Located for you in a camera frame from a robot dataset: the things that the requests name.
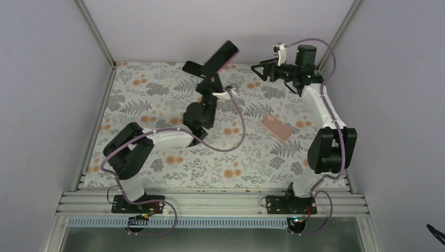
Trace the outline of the black phone-shaped object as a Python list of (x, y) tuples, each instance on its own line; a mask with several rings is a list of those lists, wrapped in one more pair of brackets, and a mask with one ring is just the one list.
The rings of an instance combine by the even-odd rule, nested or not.
[(203, 78), (205, 76), (202, 72), (202, 65), (193, 61), (186, 61), (182, 67), (182, 71), (197, 77)]

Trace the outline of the magenta smartphone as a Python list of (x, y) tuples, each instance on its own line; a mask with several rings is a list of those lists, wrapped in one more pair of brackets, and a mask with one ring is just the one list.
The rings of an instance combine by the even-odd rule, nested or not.
[(239, 49), (227, 40), (211, 57), (203, 64), (200, 73), (210, 77), (217, 73), (231, 58), (238, 53)]

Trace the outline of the pink phone case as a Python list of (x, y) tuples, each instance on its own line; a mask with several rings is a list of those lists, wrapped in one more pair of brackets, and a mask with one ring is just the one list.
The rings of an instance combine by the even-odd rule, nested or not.
[(266, 115), (260, 123), (281, 142), (286, 141), (293, 135), (292, 130), (272, 114)]

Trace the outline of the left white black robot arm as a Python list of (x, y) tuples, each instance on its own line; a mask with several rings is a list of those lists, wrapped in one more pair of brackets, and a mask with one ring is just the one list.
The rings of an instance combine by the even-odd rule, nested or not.
[(108, 163), (119, 179), (126, 195), (125, 205), (130, 211), (138, 213), (146, 206), (145, 190), (138, 173), (150, 153), (198, 145), (207, 136), (207, 130), (214, 126), (218, 101), (216, 95), (224, 91), (219, 75), (215, 73), (203, 79), (196, 91), (201, 94), (202, 100), (187, 107), (179, 127), (159, 128), (153, 134), (146, 135), (148, 129), (132, 122), (104, 148), (103, 154), (109, 157)]

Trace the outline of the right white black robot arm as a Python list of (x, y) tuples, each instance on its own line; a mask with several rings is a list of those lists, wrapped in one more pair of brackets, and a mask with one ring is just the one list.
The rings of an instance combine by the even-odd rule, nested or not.
[(285, 209), (296, 214), (304, 204), (314, 204), (314, 190), (325, 180), (338, 180), (349, 166), (357, 140), (357, 131), (338, 116), (324, 78), (316, 73), (317, 48), (299, 45), (294, 64), (287, 64), (287, 45), (273, 47), (275, 58), (261, 61), (251, 70), (263, 81), (283, 80), (285, 86), (310, 107), (319, 130), (308, 149), (309, 168), (292, 182), (285, 192)]

